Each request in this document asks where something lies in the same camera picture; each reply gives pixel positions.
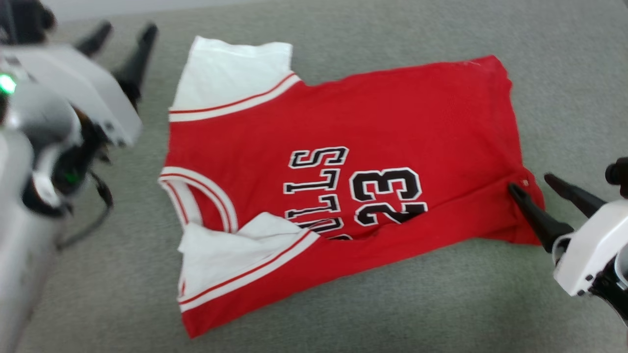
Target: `red fabric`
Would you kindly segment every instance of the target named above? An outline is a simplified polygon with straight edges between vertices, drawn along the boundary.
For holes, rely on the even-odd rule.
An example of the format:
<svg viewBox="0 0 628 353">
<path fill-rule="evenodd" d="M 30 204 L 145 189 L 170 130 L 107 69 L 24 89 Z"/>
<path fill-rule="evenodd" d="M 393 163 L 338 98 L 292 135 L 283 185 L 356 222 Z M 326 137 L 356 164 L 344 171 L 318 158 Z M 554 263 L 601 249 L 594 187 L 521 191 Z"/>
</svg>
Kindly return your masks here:
<svg viewBox="0 0 628 353">
<path fill-rule="evenodd" d="M 511 83 L 496 57 L 367 73 L 310 87 L 298 83 L 278 98 L 211 119 L 171 123 L 166 166 L 193 170 L 213 180 L 232 200 L 240 227 L 261 212 L 284 217 L 290 209 L 321 206 L 335 194 L 340 212 L 305 214 L 308 222 L 340 217 L 353 241 L 320 239 L 265 277 L 183 313 L 191 337 L 292 293 L 367 269 L 410 258 L 472 237 L 521 244 L 538 241 L 507 192 L 524 187 L 543 206 L 534 177 L 522 166 Z M 294 169 L 294 151 L 345 146 L 342 166 Z M 339 168 L 335 190 L 284 193 L 284 183 L 323 180 Z M 386 202 L 398 212 L 403 184 L 391 193 L 353 198 L 357 171 L 409 168 L 418 174 L 428 211 L 397 224 L 378 214 L 363 226 L 356 211 Z M 205 227 L 222 230 L 212 201 L 193 190 Z"/>
</svg>

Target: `red stripe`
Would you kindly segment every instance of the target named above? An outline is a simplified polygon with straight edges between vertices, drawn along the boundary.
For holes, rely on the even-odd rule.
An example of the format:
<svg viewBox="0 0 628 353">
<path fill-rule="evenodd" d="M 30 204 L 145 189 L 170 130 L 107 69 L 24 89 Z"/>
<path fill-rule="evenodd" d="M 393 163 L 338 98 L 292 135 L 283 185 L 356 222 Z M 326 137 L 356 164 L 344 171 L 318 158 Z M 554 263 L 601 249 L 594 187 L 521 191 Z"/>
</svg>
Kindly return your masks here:
<svg viewBox="0 0 628 353">
<path fill-rule="evenodd" d="M 234 229 L 233 230 L 231 229 L 231 222 L 230 222 L 230 219 L 229 219 L 229 211 L 227 210 L 227 206 L 223 203 L 222 199 L 214 191 L 212 191 L 212 189 L 209 186 L 205 185 L 204 183 L 202 183 L 202 182 L 200 182 L 200 181 L 198 181 L 198 180 L 196 180 L 196 179 L 194 179 L 194 178 L 192 178 L 190 176 L 183 175 L 183 174 L 178 174 L 178 173 L 162 174 L 161 177 L 180 177 L 180 178 L 184 178 L 184 179 L 187 179 L 187 180 L 191 180 L 193 182 L 197 182 L 197 183 L 201 184 L 202 186 L 204 186 L 206 191 L 208 191 L 208 193 L 211 193 L 218 200 L 218 202 L 220 202 L 220 206 L 222 206 L 222 209 L 225 211 L 225 215 L 227 217 L 227 228 L 225 228 L 224 231 L 227 232 L 227 233 L 231 233 L 232 231 L 234 231 Z"/>
<path fill-rule="evenodd" d="M 284 82 L 286 82 L 286 81 L 287 81 L 290 77 L 292 77 L 292 76 L 294 76 L 294 75 L 296 75 L 294 72 L 293 72 L 293 73 L 291 73 L 291 74 L 289 74 L 288 76 L 286 76 L 286 78 L 285 78 L 285 79 L 281 80 L 281 82 L 280 82 L 280 83 L 278 83 L 275 87 L 271 88 L 271 89 L 270 89 L 269 91 L 267 91 L 267 92 L 260 93 L 260 94 L 256 94 L 256 95 L 252 95 L 252 96 L 250 96 L 250 97 L 248 97 L 248 98 L 245 98 L 245 99 L 239 100 L 239 101 L 237 101 L 237 102 L 233 102 L 233 103 L 225 104 L 224 106 L 218 106 L 218 107 L 212 107 L 212 108 L 204 108 L 204 109 L 194 109 L 194 110 L 191 110 L 191 111 L 170 111 L 170 114 L 189 114 L 189 113 L 209 112 L 209 111 L 215 111 L 215 110 L 217 110 L 217 109 L 223 109 L 223 108 L 226 108 L 226 107 L 231 107 L 231 106 L 234 106 L 234 105 L 236 105 L 236 104 L 244 103 L 244 102 L 246 102 L 247 100 L 251 100 L 251 99 L 254 99 L 254 98 L 257 98 L 257 97 L 261 97 L 261 96 L 263 96 L 263 95 L 266 95 L 266 94 L 271 93 L 272 91 L 274 91 L 274 90 L 276 90 L 277 88 L 279 88 L 279 86 L 281 86 L 281 84 L 283 84 Z"/>
<path fill-rule="evenodd" d="M 277 256 L 275 256 L 273 259 L 269 260 L 269 261 L 268 261 L 268 262 L 266 262 L 265 264 L 261 264 L 261 265 L 259 265 L 258 267 L 254 268 L 254 269 L 251 269 L 251 270 L 249 270 L 249 271 L 246 271 L 245 273 L 242 273 L 242 274 L 241 274 L 241 275 L 239 275 L 239 276 L 233 277 L 233 278 L 232 278 L 232 279 L 230 279 L 229 281 L 225 281 L 225 282 L 223 282 L 223 283 L 221 283 L 221 284 L 219 284 L 219 285 L 215 285 L 215 286 L 213 286 L 213 287 L 211 287 L 211 288 L 209 288 L 209 289 L 207 289 L 207 290 L 203 291 L 201 294 L 196 295 L 196 296 L 194 296 L 194 297 L 192 297 L 192 298 L 190 298 L 190 299 L 187 299 L 187 300 L 184 300 L 184 301 L 180 301 L 180 302 L 179 302 L 179 304 L 180 304 L 180 305 L 183 305 L 183 304 L 190 303 L 191 301 L 194 301 L 194 300 L 196 300 L 196 299 L 200 298 L 201 296 L 204 296 L 205 294 L 207 294 L 207 293 L 209 293 L 209 292 L 211 292 L 211 291 L 213 291 L 213 290 L 216 290 L 216 289 L 218 289 L 218 288 L 220 288 L 220 287 L 226 286 L 226 285 L 228 285 L 229 283 L 231 283 L 231 282 L 233 282 L 233 281 L 237 281 L 237 280 L 239 280 L 239 279 L 240 279 L 240 278 L 242 278 L 242 277 L 248 276 L 249 274 L 251 274 L 251 273 L 253 273 L 253 272 L 257 271 L 257 270 L 259 270 L 259 269 L 261 269 L 261 268 L 263 268 L 263 267 L 265 267 L 265 266 L 270 265 L 271 263 L 273 263 L 273 262 L 275 262 L 277 259 L 279 259 L 279 258 L 280 258 L 283 254 L 287 253 L 288 251 L 292 250 L 295 246 L 299 245 L 299 243 L 300 243 L 301 241 L 303 241 L 303 240 L 305 239 L 305 237 L 307 237 L 310 233 L 311 233 L 311 231 L 307 231 L 307 232 L 305 232 L 305 234 L 301 237 L 301 239 L 299 239 L 298 241 L 296 241 L 296 242 L 295 242 L 294 244 L 292 244 L 289 248 L 285 249 L 284 251 L 282 251 L 281 253 L 279 253 Z"/>
<path fill-rule="evenodd" d="M 175 188 L 173 188 L 170 183 L 166 182 L 166 186 L 170 190 L 172 190 L 173 194 L 175 194 L 176 202 L 179 204 L 179 209 L 181 209 L 181 213 L 183 213 L 183 220 L 185 220 L 185 224 L 190 223 L 190 221 L 188 220 L 188 214 L 185 212 L 185 208 L 183 207 L 183 202 L 181 202 L 181 199 L 179 198 L 179 194 L 176 193 Z"/>
</svg>

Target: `black cable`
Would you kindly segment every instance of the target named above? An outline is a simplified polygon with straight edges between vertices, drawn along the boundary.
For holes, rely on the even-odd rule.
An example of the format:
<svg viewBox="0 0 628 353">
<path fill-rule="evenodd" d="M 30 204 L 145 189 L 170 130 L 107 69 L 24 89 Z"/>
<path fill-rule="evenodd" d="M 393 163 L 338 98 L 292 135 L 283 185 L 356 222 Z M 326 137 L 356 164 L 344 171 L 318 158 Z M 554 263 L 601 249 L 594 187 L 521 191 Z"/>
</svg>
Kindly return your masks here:
<svg viewBox="0 0 628 353">
<path fill-rule="evenodd" d="M 113 195 L 111 195 L 111 190 L 109 190 L 109 187 L 107 186 L 107 184 L 105 184 L 105 182 L 103 182 L 102 179 L 100 179 L 100 177 L 98 177 L 98 175 L 96 175 L 94 172 L 90 171 L 89 174 L 92 177 L 92 179 L 94 179 L 94 181 L 96 182 L 96 190 L 98 191 L 98 195 L 100 195 L 102 200 L 105 202 L 105 205 L 107 206 L 107 208 L 100 214 L 98 219 L 96 219 L 92 224 L 90 224 L 84 230 L 74 234 L 73 236 L 69 237 L 66 241 L 57 245 L 57 250 L 59 251 L 66 250 L 69 247 L 76 245 L 78 242 L 83 241 L 87 237 L 92 235 L 93 232 L 105 222 L 105 220 L 107 219 L 107 217 L 113 210 L 114 198 L 113 198 Z"/>
</svg>

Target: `green led light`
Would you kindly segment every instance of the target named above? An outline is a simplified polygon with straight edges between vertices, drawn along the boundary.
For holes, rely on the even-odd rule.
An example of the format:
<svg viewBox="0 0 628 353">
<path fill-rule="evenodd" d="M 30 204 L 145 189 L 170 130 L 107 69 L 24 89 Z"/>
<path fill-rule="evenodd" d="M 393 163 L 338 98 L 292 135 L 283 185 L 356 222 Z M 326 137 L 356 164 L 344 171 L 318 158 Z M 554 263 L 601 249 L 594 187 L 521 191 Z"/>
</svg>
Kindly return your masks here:
<svg viewBox="0 0 628 353">
<path fill-rule="evenodd" d="M 79 175 L 76 173 L 66 173 L 64 176 L 65 176 L 66 181 L 71 185 L 74 185 L 77 182 L 79 182 Z"/>
<path fill-rule="evenodd" d="M 17 84 L 9 75 L 0 75 L 0 90 L 6 94 L 13 94 Z"/>
</svg>

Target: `chicago bulls jersey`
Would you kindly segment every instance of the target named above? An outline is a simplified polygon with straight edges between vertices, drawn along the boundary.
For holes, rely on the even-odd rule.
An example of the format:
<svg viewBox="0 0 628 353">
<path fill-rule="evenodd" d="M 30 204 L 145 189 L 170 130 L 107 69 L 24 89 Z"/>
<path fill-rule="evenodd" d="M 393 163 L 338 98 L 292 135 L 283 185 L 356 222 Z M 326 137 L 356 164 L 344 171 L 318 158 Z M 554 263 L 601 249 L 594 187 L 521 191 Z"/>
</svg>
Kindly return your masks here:
<svg viewBox="0 0 628 353">
<path fill-rule="evenodd" d="M 496 57 L 306 85 L 291 46 L 197 38 L 160 183 L 184 227 L 190 335 L 296 291 L 471 237 L 536 244 Z"/>
</svg>

